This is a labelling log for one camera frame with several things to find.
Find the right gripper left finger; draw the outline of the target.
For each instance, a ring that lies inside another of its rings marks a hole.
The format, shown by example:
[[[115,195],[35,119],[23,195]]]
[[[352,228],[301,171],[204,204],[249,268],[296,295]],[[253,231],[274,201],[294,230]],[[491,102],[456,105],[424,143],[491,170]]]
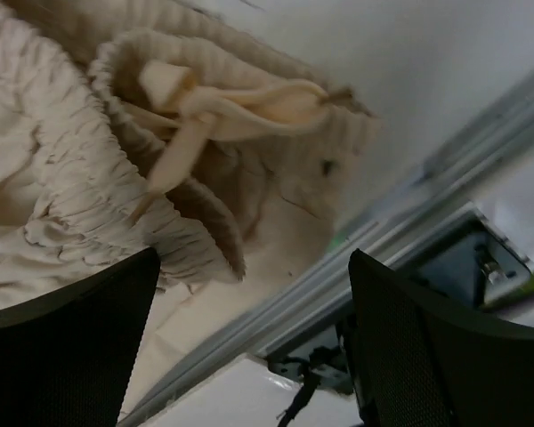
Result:
[[[114,426],[155,294],[148,248],[0,310],[0,426]]]

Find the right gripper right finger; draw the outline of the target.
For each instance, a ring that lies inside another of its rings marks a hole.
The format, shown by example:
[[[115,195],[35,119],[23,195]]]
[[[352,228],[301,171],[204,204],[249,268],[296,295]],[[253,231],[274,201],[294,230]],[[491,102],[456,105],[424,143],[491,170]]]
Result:
[[[367,426],[534,426],[534,327],[420,286],[362,251],[348,262]]]

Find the beige trousers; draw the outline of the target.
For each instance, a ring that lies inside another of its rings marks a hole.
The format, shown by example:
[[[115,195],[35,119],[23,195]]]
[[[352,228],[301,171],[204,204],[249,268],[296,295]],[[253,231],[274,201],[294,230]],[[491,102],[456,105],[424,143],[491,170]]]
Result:
[[[376,116],[174,1],[0,1],[0,309],[146,248],[121,415],[328,249]]]

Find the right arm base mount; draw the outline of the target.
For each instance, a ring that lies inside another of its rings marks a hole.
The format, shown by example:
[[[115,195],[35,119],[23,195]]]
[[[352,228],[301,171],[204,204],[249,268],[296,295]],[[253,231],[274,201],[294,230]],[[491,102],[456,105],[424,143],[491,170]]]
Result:
[[[534,295],[534,268],[478,218],[460,223],[407,264],[384,266],[466,308],[509,322],[513,306]],[[367,426],[360,416],[360,377],[354,360],[359,346],[351,289],[345,307],[270,352],[269,369],[301,384],[279,415],[279,424],[291,424],[316,390],[329,388],[352,394],[360,422]]]

